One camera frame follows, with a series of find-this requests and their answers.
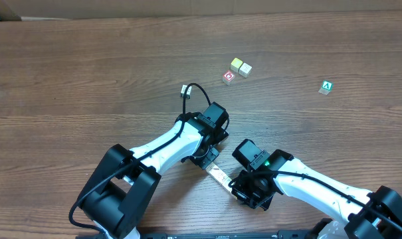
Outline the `hammer picture wooden block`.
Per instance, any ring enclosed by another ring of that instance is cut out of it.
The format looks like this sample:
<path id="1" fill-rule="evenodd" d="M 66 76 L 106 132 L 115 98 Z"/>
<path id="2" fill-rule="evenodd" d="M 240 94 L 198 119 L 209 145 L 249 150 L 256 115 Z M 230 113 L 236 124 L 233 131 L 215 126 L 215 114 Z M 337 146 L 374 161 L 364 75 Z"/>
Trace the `hammer picture wooden block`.
<path id="1" fill-rule="evenodd" d="M 216 165 L 213 165 L 209 169 L 209 173 L 214 177 L 216 181 L 220 183 L 222 183 L 227 178 L 227 175 Z"/>

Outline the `red edged picture block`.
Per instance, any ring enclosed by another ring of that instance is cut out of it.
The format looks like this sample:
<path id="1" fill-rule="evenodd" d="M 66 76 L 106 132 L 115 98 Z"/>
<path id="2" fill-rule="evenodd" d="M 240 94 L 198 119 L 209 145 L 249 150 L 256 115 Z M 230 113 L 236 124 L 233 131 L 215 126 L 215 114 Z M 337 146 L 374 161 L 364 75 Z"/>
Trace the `red edged picture block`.
<path id="1" fill-rule="evenodd" d="M 231 182 L 231 178 L 228 175 L 226 175 L 226 174 L 219 175 L 219 182 L 223 188 L 225 188 L 229 191 L 231 190 L 231 188 L 229 186 L 229 183 Z"/>

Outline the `plain cream wooden block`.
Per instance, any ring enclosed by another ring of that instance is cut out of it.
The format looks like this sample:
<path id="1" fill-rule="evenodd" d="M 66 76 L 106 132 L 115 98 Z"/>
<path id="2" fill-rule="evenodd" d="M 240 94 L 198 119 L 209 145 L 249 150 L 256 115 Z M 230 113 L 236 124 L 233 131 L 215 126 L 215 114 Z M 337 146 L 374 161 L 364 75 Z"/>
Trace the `plain cream wooden block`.
<path id="1" fill-rule="evenodd" d="M 230 188 L 228 183 L 224 184 L 224 188 L 228 191 L 230 196 L 232 196 L 234 199 L 236 198 L 235 195 L 232 194 L 232 188 Z"/>

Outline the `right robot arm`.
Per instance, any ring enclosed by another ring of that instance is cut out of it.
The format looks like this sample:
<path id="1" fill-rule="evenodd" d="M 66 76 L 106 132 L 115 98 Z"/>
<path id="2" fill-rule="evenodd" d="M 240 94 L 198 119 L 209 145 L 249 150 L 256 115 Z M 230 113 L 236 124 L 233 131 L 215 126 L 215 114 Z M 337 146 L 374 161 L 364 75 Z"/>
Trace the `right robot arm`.
<path id="1" fill-rule="evenodd" d="M 386 186 L 375 192 L 351 187 L 303 164 L 292 154 L 268 153 L 245 139 L 232 156 L 243 166 L 229 182 L 231 192 L 252 209 L 268 210 L 278 193 L 308 203 L 327 214 L 313 229 L 310 238 L 402 238 L 402 196 Z"/>

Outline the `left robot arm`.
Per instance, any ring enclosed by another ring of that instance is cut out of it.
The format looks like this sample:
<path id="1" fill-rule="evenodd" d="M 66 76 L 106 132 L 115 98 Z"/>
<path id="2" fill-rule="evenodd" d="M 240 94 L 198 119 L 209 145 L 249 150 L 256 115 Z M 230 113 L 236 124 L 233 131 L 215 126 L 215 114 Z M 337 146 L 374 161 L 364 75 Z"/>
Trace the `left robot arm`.
<path id="1" fill-rule="evenodd" d="M 70 209 L 71 224 L 93 229 L 101 238 L 139 238 L 136 229 L 162 175 L 178 161 L 204 169 L 228 137 L 227 120 L 186 114 L 157 139 L 126 149 L 109 148 Z"/>

